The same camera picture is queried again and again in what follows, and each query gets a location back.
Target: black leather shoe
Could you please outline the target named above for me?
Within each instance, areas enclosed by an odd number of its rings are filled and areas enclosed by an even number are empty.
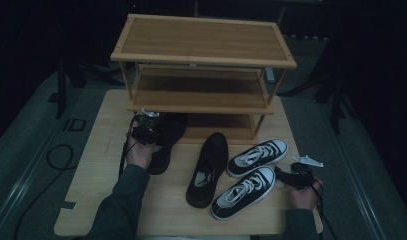
[[[158,126],[159,137],[156,146],[161,146],[152,155],[147,172],[152,175],[162,174],[171,161],[172,147],[184,136],[187,128],[187,115],[184,113],[167,113]]]
[[[212,134],[200,151],[193,178],[188,186],[187,202],[196,208],[210,205],[219,177],[228,164],[228,144],[222,133]]]

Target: shoe rack shelf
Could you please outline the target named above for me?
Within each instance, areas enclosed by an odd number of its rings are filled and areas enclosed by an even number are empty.
[[[275,23],[134,14],[111,59],[121,65],[127,110],[188,114],[182,143],[215,131],[230,144],[256,143],[285,70],[296,67]],[[125,62],[136,65],[132,84]],[[280,69],[270,93],[266,67]]]

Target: black sneaker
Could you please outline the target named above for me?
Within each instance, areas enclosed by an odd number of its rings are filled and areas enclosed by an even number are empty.
[[[228,163],[228,144],[222,133],[212,134],[200,151],[193,178],[187,188],[187,202],[197,208],[210,205],[216,184]]]
[[[231,159],[227,166],[227,172],[232,177],[241,178],[255,168],[280,162],[287,151],[287,143],[281,139],[271,139],[259,143]]]
[[[152,175],[162,174],[168,169],[171,161],[172,147],[184,136],[187,129],[187,115],[185,113],[167,113],[158,125],[159,137],[156,147],[159,148],[152,155],[147,172]]]
[[[264,166],[253,170],[213,201],[213,217],[216,220],[230,219],[242,209],[266,197],[274,183],[275,173],[272,168]]]

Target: shelf leg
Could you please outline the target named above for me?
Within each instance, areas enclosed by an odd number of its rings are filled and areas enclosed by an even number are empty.
[[[286,69],[280,69],[280,76],[277,81],[274,83],[274,89],[272,90],[272,93],[268,97],[268,105],[272,103],[272,100],[274,99],[275,95],[277,94],[278,88],[280,87],[280,84],[282,80],[284,79],[285,73],[287,72]]]
[[[124,78],[126,90],[128,91],[129,100],[132,100],[132,92],[131,92],[131,85],[130,85],[129,76],[128,76],[128,70],[126,69],[126,65],[124,62],[119,62],[119,64],[121,65],[122,76]]]
[[[264,119],[265,119],[265,115],[261,115],[259,118],[259,121],[257,122],[256,129],[255,129],[255,132],[253,133],[253,136],[257,136],[259,134],[259,130],[260,130],[260,127],[262,126],[262,122]]]

